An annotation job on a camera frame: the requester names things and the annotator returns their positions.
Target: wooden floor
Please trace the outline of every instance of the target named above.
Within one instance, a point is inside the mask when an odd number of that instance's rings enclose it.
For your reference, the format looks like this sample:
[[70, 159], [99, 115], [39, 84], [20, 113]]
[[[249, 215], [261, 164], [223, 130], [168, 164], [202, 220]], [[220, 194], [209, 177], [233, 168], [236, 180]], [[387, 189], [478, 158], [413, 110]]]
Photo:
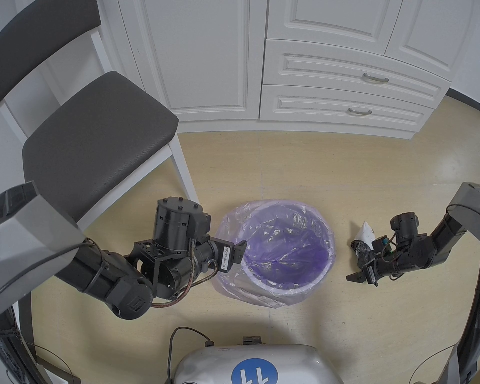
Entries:
[[[376, 288], [347, 282], [345, 275], [356, 271], [348, 245], [364, 220], [377, 236], [391, 236], [391, 217], [415, 211], [419, 231], [431, 232], [460, 183], [480, 182], [480, 111], [446, 97], [410, 141], [314, 132], [179, 137], [200, 202], [212, 215], [212, 234], [223, 215], [244, 202], [302, 201], [334, 230], [335, 265], [314, 294], [291, 307], [249, 305], [206, 283], [178, 305], [150, 309], [134, 321], [116, 318], [103, 303], [53, 277], [33, 292], [35, 339], [60, 355], [82, 383], [164, 382], [168, 339], [180, 325], [199, 329], [218, 346], [235, 345], [242, 336], [315, 346], [346, 384], [407, 384], [420, 362], [458, 340], [480, 264], [480, 244], [470, 234], [444, 264], [396, 282], [382, 279]], [[182, 194], [167, 162], [86, 234], [104, 249], [127, 254], [134, 241], [151, 237], [157, 199]], [[173, 362], [203, 343], [178, 333]], [[412, 382], [435, 381], [447, 356], [430, 359]]]

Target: metal handle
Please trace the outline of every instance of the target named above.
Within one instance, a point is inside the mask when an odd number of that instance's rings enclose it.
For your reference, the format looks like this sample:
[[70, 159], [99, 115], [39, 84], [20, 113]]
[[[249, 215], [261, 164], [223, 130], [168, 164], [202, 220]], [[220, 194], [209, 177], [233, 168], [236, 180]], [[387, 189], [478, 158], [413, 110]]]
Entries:
[[372, 113], [372, 110], [369, 109], [368, 112], [361, 112], [361, 111], [356, 111], [352, 108], [349, 108], [347, 109], [348, 112], [351, 112], [351, 113], [356, 113], [357, 115], [370, 115]]
[[369, 80], [378, 81], [379, 83], [387, 83], [388, 82], [388, 77], [385, 77], [384, 79], [380, 79], [379, 77], [370, 76], [367, 73], [364, 73], [363, 77], [365, 77], [366, 79], [369, 79]]

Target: trash bin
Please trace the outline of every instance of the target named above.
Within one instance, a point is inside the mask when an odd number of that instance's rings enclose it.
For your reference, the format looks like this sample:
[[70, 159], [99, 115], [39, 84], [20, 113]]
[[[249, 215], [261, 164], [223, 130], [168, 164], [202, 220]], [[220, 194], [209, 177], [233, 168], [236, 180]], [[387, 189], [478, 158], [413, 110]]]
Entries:
[[241, 264], [216, 275], [215, 289], [278, 308], [305, 300], [335, 261], [335, 238], [320, 213], [291, 200], [260, 200], [225, 215], [216, 237], [248, 246]]

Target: chair backrest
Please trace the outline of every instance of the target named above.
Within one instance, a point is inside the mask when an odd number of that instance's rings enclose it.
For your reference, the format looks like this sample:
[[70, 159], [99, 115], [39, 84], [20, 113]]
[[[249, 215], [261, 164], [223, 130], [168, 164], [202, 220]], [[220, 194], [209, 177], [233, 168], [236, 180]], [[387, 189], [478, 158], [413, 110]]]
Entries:
[[0, 31], [0, 100], [60, 48], [101, 24], [96, 0], [35, 0]]

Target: white robot body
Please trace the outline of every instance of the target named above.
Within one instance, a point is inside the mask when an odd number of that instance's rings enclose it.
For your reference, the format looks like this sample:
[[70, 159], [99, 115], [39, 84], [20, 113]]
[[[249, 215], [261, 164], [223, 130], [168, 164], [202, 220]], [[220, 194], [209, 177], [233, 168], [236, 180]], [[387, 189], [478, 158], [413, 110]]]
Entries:
[[343, 384], [330, 361], [307, 345], [206, 347], [180, 362], [175, 384]]

